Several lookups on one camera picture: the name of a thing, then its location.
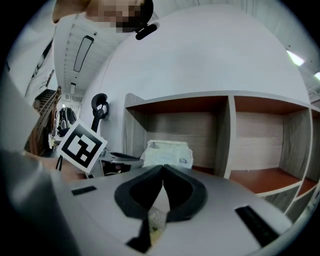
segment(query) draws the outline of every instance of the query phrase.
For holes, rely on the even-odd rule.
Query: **black handle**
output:
[[[91,130],[97,132],[100,119],[105,119],[109,115],[109,104],[107,102],[108,96],[104,93],[99,93],[91,100],[92,113],[94,116]]]

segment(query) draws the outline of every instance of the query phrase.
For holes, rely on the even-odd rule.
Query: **white wall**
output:
[[[74,111],[77,119],[80,118],[80,112],[81,112],[81,106],[82,106],[81,103],[70,102],[70,101],[65,101],[65,100],[61,99],[61,100],[59,100],[58,104],[56,105],[57,112],[59,112],[63,108],[63,105],[66,108],[71,108]]]
[[[95,77],[95,79],[92,81],[92,83],[87,88],[87,90],[85,92],[85,95],[83,97],[82,105],[85,106],[85,107],[83,107],[81,109],[80,119],[88,127],[91,127],[92,122],[94,120],[94,115],[92,113],[93,110],[91,108],[91,100],[96,94],[100,93],[102,91],[102,87],[104,87],[105,83],[103,83],[103,82],[105,81],[106,70],[107,70],[107,68],[108,68],[108,66],[110,64],[110,61],[111,61],[111,59],[113,57],[113,54],[114,54],[114,52],[112,54],[110,54],[108,59],[104,62],[104,64],[102,65],[100,71],[97,73],[97,76]],[[97,130],[98,134],[100,134],[100,125],[101,125],[102,122],[105,123],[105,122],[108,122],[108,120],[100,121],[98,130]]]
[[[199,91],[254,91],[309,103],[297,67],[282,44],[258,21],[230,5],[204,5],[158,20],[159,29],[142,41],[130,36],[88,88],[108,95],[110,117],[101,123],[108,146],[121,151],[124,100]],[[81,119],[89,114],[81,113]]]
[[[48,87],[47,87],[48,90],[54,90],[56,91],[58,89],[58,80],[57,80],[57,75],[56,75],[56,72],[53,73],[51,79],[50,79],[50,82],[48,84]]]

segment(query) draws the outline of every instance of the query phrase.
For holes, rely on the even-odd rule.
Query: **black holder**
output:
[[[107,102],[108,96],[104,93],[99,93],[96,96],[94,96],[91,100],[91,107],[92,107],[92,113],[94,116],[91,130],[94,132],[98,131],[99,122],[101,119],[105,119],[110,112],[109,104]]]
[[[139,15],[128,17],[127,22],[117,22],[116,27],[124,33],[136,32],[135,38],[141,40],[158,28],[157,23],[148,24],[153,13],[154,2],[152,0],[145,0],[144,4],[140,7]]]

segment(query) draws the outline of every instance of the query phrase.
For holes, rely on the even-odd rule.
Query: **person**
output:
[[[25,95],[44,50],[54,38],[55,26],[63,17],[81,13],[94,22],[127,22],[129,17],[136,15],[137,7],[144,3],[145,0],[49,0],[43,5],[16,39],[7,56],[10,69],[5,69],[2,73],[1,150],[20,152],[42,162],[48,170],[56,168],[58,158],[39,157],[24,151],[39,117],[25,100]],[[61,174],[66,182],[85,178],[83,172],[65,159],[62,162]]]

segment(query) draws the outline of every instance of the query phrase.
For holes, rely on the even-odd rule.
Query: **black slot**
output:
[[[163,186],[170,205],[166,222],[181,222],[192,219],[207,202],[206,187],[197,179],[167,164],[163,166],[162,173]]]
[[[74,196],[79,196],[81,194],[85,194],[91,191],[96,190],[97,188],[95,186],[86,186],[82,188],[73,189],[71,192]]]
[[[127,159],[127,161],[130,161],[130,160],[137,160],[137,161],[139,161],[139,160],[140,160],[139,157],[134,157],[134,156],[127,155],[127,154],[122,154],[122,153],[117,153],[117,152],[112,152],[112,153],[110,153],[110,154],[113,155],[114,157],[117,157],[117,158]]]
[[[250,206],[237,208],[235,209],[235,212],[239,215],[262,247],[279,237],[279,235],[275,233]]]
[[[129,172],[131,169],[131,165],[127,165],[124,163],[113,163],[108,161],[101,161],[102,163],[102,170],[104,176],[113,175],[119,173],[126,173]]]
[[[141,253],[147,252],[147,250],[151,247],[148,219],[143,220],[142,225],[140,227],[139,236],[132,238],[126,244]]]

